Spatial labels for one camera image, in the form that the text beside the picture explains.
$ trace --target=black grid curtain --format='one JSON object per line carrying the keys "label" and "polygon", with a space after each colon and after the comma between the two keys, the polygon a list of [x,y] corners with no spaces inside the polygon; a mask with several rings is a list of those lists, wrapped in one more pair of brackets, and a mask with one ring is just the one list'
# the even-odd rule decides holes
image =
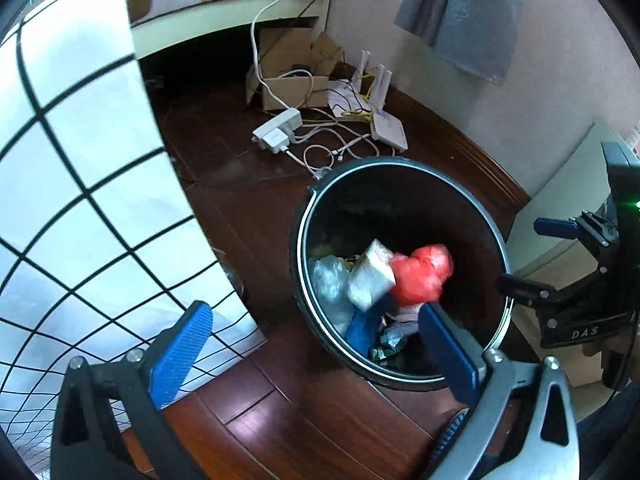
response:
{"label": "black grid curtain", "polygon": [[264,337],[165,153],[124,0],[44,1],[0,46],[0,71],[0,427],[45,478],[73,356],[145,349],[203,300],[214,331],[180,397]]}

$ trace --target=black trash can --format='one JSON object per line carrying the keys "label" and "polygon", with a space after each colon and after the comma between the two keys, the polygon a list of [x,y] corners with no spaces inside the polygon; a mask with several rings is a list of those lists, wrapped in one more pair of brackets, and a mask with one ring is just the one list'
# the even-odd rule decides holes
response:
{"label": "black trash can", "polygon": [[386,367],[359,355],[322,312],[308,260],[324,245],[336,256],[361,254],[377,238],[394,252],[410,254],[445,244],[454,273],[440,303],[485,348],[496,348],[509,327],[512,300],[495,280],[510,272],[502,236],[489,213],[465,188],[429,166],[401,157],[372,157],[341,164],[309,189],[290,240],[296,299],[314,335],[358,375],[398,390],[446,386],[419,335],[402,350],[402,364]]}

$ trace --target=red plastic bag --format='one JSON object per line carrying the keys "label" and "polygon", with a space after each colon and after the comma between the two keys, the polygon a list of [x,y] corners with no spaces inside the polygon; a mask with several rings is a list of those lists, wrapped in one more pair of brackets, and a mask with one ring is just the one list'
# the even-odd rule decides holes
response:
{"label": "red plastic bag", "polygon": [[453,259],[441,244],[416,249],[411,257],[395,254],[389,265],[396,278],[391,293],[399,306],[440,301],[442,285],[453,273]]}
{"label": "red plastic bag", "polygon": [[443,244],[421,247],[411,253],[411,256],[423,262],[429,262],[433,266],[436,275],[442,280],[442,284],[453,274],[453,258]]}

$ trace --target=white router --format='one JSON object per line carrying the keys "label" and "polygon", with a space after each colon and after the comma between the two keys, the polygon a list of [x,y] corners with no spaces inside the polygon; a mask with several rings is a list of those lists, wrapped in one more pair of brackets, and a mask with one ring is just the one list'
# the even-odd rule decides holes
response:
{"label": "white router", "polygon": [[386,95],[391,85],[393,73],[384,65],[378,66],[378,72],[373,80],[369,101],[360,96],[362,90],[362,75],[367,71],[371,53],[362,51],[360,63],[351,81],[341,79],[329,81],[329,108],[337,121],[365,121],[366,118],[357,114],[345,114],[345,110],[364,110],[373,113],[371,123],[371,137],[384,142],[399,152],[404,152],[409,145],[404,134],[402,121],[385,112]]}

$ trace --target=garbage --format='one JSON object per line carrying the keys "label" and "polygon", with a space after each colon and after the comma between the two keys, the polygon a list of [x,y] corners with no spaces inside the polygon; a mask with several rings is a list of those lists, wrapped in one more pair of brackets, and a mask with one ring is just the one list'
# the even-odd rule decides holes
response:
{"label": "garbage", "polygon": [[347,283],[347,297],[361,311],[369,310],[396,284],[389,266],[393,256],[392,251],[373,240],[356,262]]}
{"label": "garbage", "polygon": [[418,332],[424,303],[438,301],[452,275],[453,260],[444,245],[393,254],[373,240],[360,256],[341,258],[330,244],[309,261],[311,283],[324,314],[347,343],[382,366],[403,362],[402,349]]}
{"label": "garbage", "polygon": [[398,343],[407,336],[418,332],[418,322],[412,321],[408,323],[393,323],[380,336],[382,344],[388,344],[395,348]]}
{"label": "garbage", "polygon": [[423,303],[418,303],[411,306],[404,306],[399,308],[397,312],[389,312],[386,316],[398,323],[418,321],[418,314],[420,313],[420,309],[423,305]]}
{"label": "garbage", "polygon": [[382,317],[394,307],[395,301],[385,295],[366,312],[354,309],[355,314],[344,336],[347,343],[360,355],[367,357],[369,349],[376,343]]}
{"label": "garbage", "polygon": [[453,260],[441,244],[417,249],[412,256],[396,253],[389,265],[396,279],[392,293],[399,306],[439,301],[442,285],[453,273]]}
{"label": "garbage", "polygon": [[421,247],[411,253],[411,256],[423,262],[429,262],[433,266],[436,276],[442,280],[442,283],[447,281],[453,274],[453,258],[443,244]]}
{"label": "garbage", "polygon": [[373,362],[381,363],[404,348],[407,338],[418,332],[418,322],[393,323],[381,335],[380,344],[369,349]]}
{"label": "garbage", "polygon": [[353,318],[354,308],[345,295],[349,271],[346,261],[330,255],[311,261],[311,284],[324,314],[344,337]]}

